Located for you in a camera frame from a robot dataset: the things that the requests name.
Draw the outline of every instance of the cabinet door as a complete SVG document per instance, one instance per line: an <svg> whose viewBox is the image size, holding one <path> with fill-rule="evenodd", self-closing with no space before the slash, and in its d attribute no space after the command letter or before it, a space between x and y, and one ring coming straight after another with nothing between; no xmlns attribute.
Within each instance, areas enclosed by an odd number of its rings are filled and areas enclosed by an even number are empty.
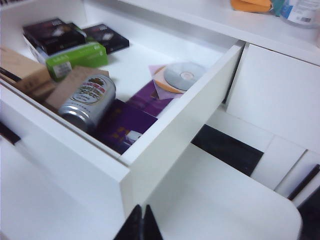
<svg viewBox="0 0 320 240"><path fill-rule="evenodd" d="M320 153L320 67L246 46L227 112Z"/></svg>

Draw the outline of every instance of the purple box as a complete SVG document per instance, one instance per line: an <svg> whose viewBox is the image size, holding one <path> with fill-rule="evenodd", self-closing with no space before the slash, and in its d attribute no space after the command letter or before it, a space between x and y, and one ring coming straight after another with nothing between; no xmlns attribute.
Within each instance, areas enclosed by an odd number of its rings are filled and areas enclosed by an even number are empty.
<svg viewBox="0 0 320 240"><path fill-rule="evenodd" d="M92 135L123 154L156 121L156 117L116 99Z"/></svg>

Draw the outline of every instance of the can label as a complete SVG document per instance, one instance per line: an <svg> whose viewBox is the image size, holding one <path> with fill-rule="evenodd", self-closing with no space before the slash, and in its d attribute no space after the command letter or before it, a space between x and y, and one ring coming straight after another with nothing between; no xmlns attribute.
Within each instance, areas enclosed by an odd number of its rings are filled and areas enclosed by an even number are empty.
<svg viewBox="0 0 320 240"><path fill-rule="evenodd" d="M71 99L83 104L98 103L106 93L107 83L101 77L89 78L71 96Z"/></svg>

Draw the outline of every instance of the white shelf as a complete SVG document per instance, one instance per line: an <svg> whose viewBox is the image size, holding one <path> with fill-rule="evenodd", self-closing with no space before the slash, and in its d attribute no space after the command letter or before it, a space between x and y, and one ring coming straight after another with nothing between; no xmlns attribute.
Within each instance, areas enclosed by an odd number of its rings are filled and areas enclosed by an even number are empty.
<svg viewBox="0 0 320 240"><path fill-rule="evenodd" d="M271 14L234 11L229 0L120 1L320 65L318 29L295 27Z"/></svg>

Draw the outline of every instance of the black panel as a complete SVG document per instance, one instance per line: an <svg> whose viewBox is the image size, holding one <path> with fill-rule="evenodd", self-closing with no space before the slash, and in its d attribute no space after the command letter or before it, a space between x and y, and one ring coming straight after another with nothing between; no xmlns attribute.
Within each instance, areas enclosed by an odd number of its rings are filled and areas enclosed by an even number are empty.
<svg viewBox="0 0 320 240"><path fill-rule="evenodd" d="M320 186L298 208L303 221L301 240L320 239Z"/></svg>
<svg viewBox="0 0 320 240"><path fill-rule="evenodd" d="M248 176L264 154L208 125L201 128L192 143Z"/></svg>
<svg viewBox="0 0 320 240"><path fill-rule="evenodd" d="M308 173L308 175L300 182L300 184L292 191L292 193L288 196L289 200L293 200L301 191L305 188L305 186L310 183L310 181L320 172L320 165L316 164L313 169Z"/></svg>
<svg viewBox="0 0 320 240"><path fill-rule="evenodd" d="M7 128L7 126L4 125L2 122L0 122L0 134L13 145L15 145L16 142L18 142L21 139L17 134L15 134L13 131Z"/></svg>

